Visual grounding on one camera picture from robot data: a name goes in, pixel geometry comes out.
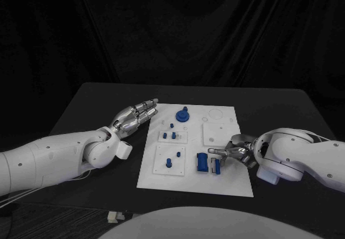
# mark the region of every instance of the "black table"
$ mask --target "black table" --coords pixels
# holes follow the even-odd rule
[[[334,133],[302,90],[182,87],[87,83],[83,85],[51,135],[96,130],[109,126],[117,112],[142,101],[234,106],[241,133],[260,136],[280,127],[302,128],[327,138]],[[325,236],[345,236],[345,193],[327,188],[306,173],[301,182],[280,180],[272,185],[250,170],[254,198],[137,188],[149,123],[126,138],[133,145],[127,160],[93,170],[87,179],[48,187],[19,201],[97,208],[127,213],[205,206],[250,212],[286,222]]]

